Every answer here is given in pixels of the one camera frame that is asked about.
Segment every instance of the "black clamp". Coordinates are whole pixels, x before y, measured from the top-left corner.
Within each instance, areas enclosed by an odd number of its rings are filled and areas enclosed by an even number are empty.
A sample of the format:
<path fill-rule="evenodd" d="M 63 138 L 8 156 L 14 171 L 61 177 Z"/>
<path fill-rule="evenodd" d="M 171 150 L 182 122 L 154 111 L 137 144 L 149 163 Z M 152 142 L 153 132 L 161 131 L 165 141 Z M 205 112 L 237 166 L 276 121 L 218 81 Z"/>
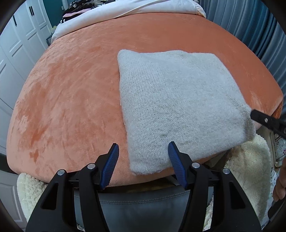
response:
<path fill-rule="evenodd" d="M 59 170 L 36 204 L 26 231 L 80 232 L 74 210 L 75 187 L 80 191 L 85 231 L 109 232 L 97 191 L 109 184 L 118 156 L 119 147 L 114 143 L 107 154 L 100 155 L 95 163 L 86 165 L 80 171 L 67 173 Z"/>
<path fill-rule="evenodd" d="M 208 187 L 214 187 L 214 205 L 210 229 L 213 232 L 258 232 L 259 220 L 241 186 L 227 168 L 211 171 L 179 152 L 174 142 L 168 153 L 178 182 L 192 189 L 179 232 L 201 232 L 206 215 Z"/>

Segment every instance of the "silver screw head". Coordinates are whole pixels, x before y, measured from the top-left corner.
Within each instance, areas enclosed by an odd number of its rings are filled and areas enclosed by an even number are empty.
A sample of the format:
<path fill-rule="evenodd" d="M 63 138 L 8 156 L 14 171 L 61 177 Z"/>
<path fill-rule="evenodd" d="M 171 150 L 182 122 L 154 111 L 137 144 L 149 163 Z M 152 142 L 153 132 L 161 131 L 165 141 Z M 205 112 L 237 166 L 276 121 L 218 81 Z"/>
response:
<path fill-rule="evenodd" d="M 229 173 L 230 173 L 230 170 L 229 170 L 228 168 L 224 168 L 224 169 L 223 169 L 223 173 L 224 173 L 224 174 L 229 174 Z"/>
<path fill-rule="evenodd" d="M 89 165 L 88 165 L 88 169 L 94 169 L 95 168 L 95 164 L 94 163 L 90 163 Z"/>
<path fill-rule="evenodd" d="M 199 168 L 199 167 L 200 167 L 200 164 L 199 164 L 199 163 L 196 163 L 196 162 L 195 162 L 195 163 L 192 163 L 192 167 L 193 167 L 193 168 Z"/>
<path fill-rule="evenodd" d="M 65 170 L 61 169 L 61 170 L 59 170 L 59 171 L 57 172 L 57 174 L 58 174 L 59 176 L 61 176 L 61 175 L 65 174 Z"/>

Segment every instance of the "white cabinet door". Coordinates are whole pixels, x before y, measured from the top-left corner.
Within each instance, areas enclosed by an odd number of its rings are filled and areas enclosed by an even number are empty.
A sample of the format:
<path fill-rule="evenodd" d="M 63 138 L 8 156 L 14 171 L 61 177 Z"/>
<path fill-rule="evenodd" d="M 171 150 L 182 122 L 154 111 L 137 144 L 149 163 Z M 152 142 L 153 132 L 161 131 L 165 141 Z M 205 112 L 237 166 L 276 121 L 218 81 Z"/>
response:
<path fill-rule="evenodd" d="M 0 171 L 0 199 L 18 226 L 25 229 L 27 221 L 17 193 L 17 178 L 16 174 Z"/>
<path fill-rule="evenodd" d="M 17 34 L 22 38 L 35 64 L 46 50 L 46 46 L 40 30 L 33 23 L 32 17 L 34 16 L 32 16 L 28 3 L 24 2 L 14 16 L 17 22 Z"/>
<path fill-rule="evenodd" d="M 9 128 L 10 119 L 12 116 L 12 109 L 0 100 L 0 153 L 6 155 L 6 141 Z"/>
<path fill-rule="evenodd" d="M 25 46 L 25 41 L 17 33 L 20 24 L 20 20 L 15 17 L 17 26 L 14 23 L 13 18 L 10 19 L 6 27 L 4 28 L 0 36 L 0 45 L 7 55 L 9 61 L 16 68 L 18 73 L 27 79 L 30 71 L 35 65 L 35 59 L 29 52 L 29 48 Z"/>
<path fill-rule="evenodd" d="M 27 4 L 31 6 L 33 13 L 33 22 L 36 27 L 41 31 L 44 41 L 51 35 L 51 24 L 42 0 L 28 0 Z"/>
<path fill-rule="evenodd" d="M 14 109 L 24 83 L 24 79 L 9 62 L 0 47 L 0 99 Z"/>

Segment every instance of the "white sheet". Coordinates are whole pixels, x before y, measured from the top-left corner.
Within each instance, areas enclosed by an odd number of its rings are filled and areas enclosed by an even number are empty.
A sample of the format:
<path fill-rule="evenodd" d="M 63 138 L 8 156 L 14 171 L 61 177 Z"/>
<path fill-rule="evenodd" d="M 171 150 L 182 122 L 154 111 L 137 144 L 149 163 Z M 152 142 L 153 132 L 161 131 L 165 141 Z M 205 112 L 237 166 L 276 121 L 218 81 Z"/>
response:
<path fill-rule="evenodd" d="M 206 17 L 203 8 L 193 0 L 118 0 L 59 24 L 52 36 L 52 42 L 98 22 L 140 13 L 185 13 Z"/>

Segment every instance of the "clothing pile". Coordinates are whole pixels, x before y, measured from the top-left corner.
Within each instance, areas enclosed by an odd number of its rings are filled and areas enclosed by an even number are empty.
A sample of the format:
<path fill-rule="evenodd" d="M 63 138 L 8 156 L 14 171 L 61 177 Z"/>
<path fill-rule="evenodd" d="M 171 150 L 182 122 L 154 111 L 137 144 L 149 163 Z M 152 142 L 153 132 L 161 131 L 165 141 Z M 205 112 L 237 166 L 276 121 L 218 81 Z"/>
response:
<path fill-rule="evenodd" d="M 115 0 L 75 0 L 69 4 L 69 8 L 63 13 L 61 23 L 73 19 L 91 9 L 111 2 L 115 2 Z"/>

